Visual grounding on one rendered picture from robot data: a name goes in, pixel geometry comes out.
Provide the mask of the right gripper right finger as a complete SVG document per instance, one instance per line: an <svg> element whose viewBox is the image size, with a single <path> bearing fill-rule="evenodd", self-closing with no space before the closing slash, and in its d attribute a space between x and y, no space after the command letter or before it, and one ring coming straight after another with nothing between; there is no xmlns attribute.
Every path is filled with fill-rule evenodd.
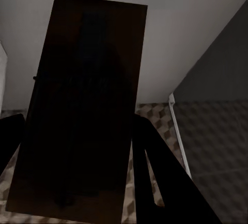
<svg viewBox="0 0 248 224"><path fill-rule="evenodd" d="M149 119L132 115L136 224L222 224ZM147 151L165 206L154 201Z"/></svg>

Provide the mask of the mousetrap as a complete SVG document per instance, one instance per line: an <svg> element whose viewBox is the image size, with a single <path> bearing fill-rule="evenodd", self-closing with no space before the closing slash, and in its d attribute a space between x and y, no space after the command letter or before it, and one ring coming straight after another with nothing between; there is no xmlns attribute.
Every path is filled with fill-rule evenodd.
<svg viewBox="0 0 248 224"><path fill-rule="evenodd" d="M121 224L147 7L54 0L5 211Z"/></svg>

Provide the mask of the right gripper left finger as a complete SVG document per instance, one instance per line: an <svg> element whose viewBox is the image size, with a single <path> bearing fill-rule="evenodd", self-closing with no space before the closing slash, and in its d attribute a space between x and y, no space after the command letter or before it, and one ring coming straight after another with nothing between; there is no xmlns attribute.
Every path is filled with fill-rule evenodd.
<svg viewBox="0 0 248 224"><path fill-rule="evenodd" d="M25 123L22 114L0 119L0 176L21 143Z"/></svg>

